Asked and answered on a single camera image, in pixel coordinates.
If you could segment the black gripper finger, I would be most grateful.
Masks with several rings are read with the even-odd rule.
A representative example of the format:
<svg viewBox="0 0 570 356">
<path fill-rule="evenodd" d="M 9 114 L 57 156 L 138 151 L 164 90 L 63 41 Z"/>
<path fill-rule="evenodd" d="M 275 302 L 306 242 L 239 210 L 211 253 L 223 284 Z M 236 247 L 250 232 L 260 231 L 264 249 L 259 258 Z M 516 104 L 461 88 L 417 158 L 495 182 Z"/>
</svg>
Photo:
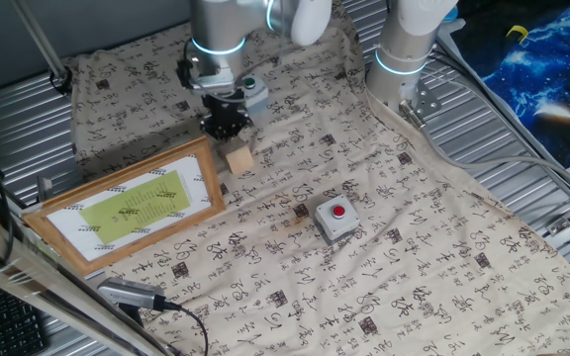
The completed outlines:
<svg viewBox="0 0 570 356">
<path fill-rule="evenodd" d="M 215 118 L 205 118 L 201 120 L 200 130 L 217 140 L 225 140 L 228 137 L 225 125 Z"/>
<path fill-rule="evenodd" d="M 228 134 L 229 134 L 229 138 L 238 136 L 238 134 L 246 128 L 252 127 L 253 126 L 253 121 L 251 120 L 251 118 L 247 115 L 234 115 L 231 118 L 230 124 L 229 124 L 229 128 L 228 128 Z"/>
</svg>

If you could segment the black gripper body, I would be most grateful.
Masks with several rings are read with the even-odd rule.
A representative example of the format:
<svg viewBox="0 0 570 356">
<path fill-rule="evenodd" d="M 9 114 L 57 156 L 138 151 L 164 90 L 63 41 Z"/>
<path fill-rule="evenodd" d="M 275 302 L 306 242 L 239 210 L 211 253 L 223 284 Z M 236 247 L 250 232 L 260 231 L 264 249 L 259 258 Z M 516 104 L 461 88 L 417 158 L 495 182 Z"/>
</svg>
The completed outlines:
<svg viewBox="0 0 570 356">
<path fill-rule="evenodd" d="M 209 114 L 206 115 L 203 119 L 215 118 L 220 123 L 224 124 L 226 129 L 228 129 L 231 118 L 234 115 L 245 115 L 245 113 L 241 111 L 243 109 L 243 91 L 241 89 L 237 89 L 233 94 L 220 94 L 220 97 L 228 100 L 238 100 L 238 103 L 229 103 L 220 99 L 216 99 L 212 95 L 204 95 L 202 97 L 202 103 L 205 108 L 209 110 Z"/>
</svg>

